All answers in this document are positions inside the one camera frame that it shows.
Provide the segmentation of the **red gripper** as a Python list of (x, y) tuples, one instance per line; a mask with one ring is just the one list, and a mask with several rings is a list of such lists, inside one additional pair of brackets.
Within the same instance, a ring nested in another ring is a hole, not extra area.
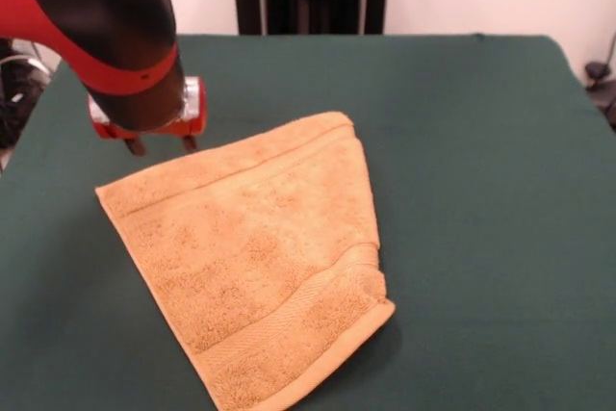
[[(92, 126), (99, 137), (123, 140), (132, 155), (145, 155), (145, 147), (138, 137), (146, 135), (146, 132), (129, 131), (111, 122), (91, 95), (88, 95), (88, 111)], [(194, 152), (198, 149), (195, 136), (203, 133), (206, 120), (207, 104), (204, 81), (197, 76), (188, 76), (184, 82), (182, 112), (172, 122), (149, 131), (149, 134), (182, 137), (184, 150)]]

